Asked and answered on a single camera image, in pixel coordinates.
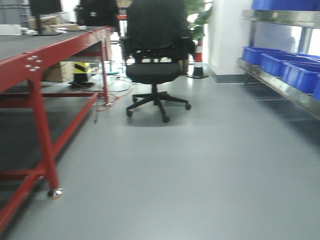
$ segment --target traffic cone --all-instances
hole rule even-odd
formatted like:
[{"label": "traffic cone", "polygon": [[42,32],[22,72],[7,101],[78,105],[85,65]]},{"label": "traffic cone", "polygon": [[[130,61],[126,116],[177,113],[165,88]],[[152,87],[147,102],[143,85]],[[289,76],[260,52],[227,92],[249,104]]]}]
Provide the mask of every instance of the traffic cone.
[{"label": "traffic cone", "polygon": [[87,87],[94,83],[90,81],[92,76],[90,64],[77,61],[74,63],[73,81],[70,82],[74,87]]},{"label": "traffic cone", "polygon": [[208,77],[208,75],[204,74],[204,70],[203,70],[202,51],[203,51],[202,38],[199,38],[198,44],[195,48],[193,73],[192,75],[188,74],[189,78],[204,79]]}]

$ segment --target orange and white traffic cone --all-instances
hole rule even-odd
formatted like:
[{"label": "orange and white traffic cone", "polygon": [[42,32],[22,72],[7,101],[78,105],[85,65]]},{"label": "orange and white traffic cone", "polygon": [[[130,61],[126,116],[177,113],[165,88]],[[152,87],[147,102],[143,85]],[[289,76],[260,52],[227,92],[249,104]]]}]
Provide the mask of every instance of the orange and white traffic cone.
[{"label": "orange and white traffic cone", "polygon": [[203,51],[202,38],[199,38],[197,47],[195,49],[193,73],[192,75],[188,74],[189,78],[204,79],[208,77],[208,75],[204,74],[204,70],[203,70],[202,51]]}]

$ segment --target monitor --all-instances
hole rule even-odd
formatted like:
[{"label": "monitor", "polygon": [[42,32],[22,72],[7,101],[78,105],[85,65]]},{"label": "monitor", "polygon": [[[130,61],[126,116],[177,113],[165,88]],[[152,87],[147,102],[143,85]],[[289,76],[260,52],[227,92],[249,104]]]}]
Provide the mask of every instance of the monitor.
[{"label": "monitor", "polygon": [[29,0],[31,15],[35,17],[36,36],[58,35],[60,32],[43,32],[40,15],[62,12],[61,0]]}]

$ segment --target green plant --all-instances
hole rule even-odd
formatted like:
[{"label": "green plant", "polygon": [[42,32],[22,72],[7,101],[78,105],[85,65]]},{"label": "green plant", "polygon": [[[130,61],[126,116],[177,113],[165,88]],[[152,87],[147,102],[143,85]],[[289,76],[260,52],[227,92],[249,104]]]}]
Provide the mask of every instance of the green plant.
[{"label": "green plant", "polygon": [[[205,2],[204,0],[184,0],[187,15],[197,14],[195,21],[189,23],[194,39],[201,38],[205,35],[204,25],[208,23],[208,19],[212,12],[212,2]],[[210,8],[205,10],[206,4],[210,4]]]}]

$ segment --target stainless steel shelving unit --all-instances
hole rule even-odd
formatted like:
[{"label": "stainless steel shelving unit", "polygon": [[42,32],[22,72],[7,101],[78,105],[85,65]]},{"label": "stainless steel shelving unit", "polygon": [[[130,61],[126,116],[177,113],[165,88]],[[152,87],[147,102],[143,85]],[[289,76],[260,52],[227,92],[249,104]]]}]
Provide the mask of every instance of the stainless steel shelving unit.
[{"label": "stainless steel shelving unit", "polygon": [[245,70],[252,77],[267,85],[271,89],[275,90],[276,92],[278,92],[285,98],[289,99],[293,103],[304,108],[320,120],[320,101],[314,99],[312,95],[299,91],[298,89],[283,82],[281,79],[261,70],[260,67],[254,66],[241,58],[237,59],[237,63],[243,70]]},{"label": "stainless steel shelving unit", "polygon": [[244,10],[246,20],[320,29],[320,11]]},{"label": "stainless steel shelving unit", "polygon": [[[320,11],[244,10],[242,16],[245,20],[252,21],[250,46],[254,46],[253,35],[255,34],[256,22],[302,27],[299,51],[307,50],[309,47],[312,29],[320,29]],[[249,75],[301,106],[320,120],[320,101],[314,99],[312,95],[299,91],[241,58],[237,60],[237,63]]]}]

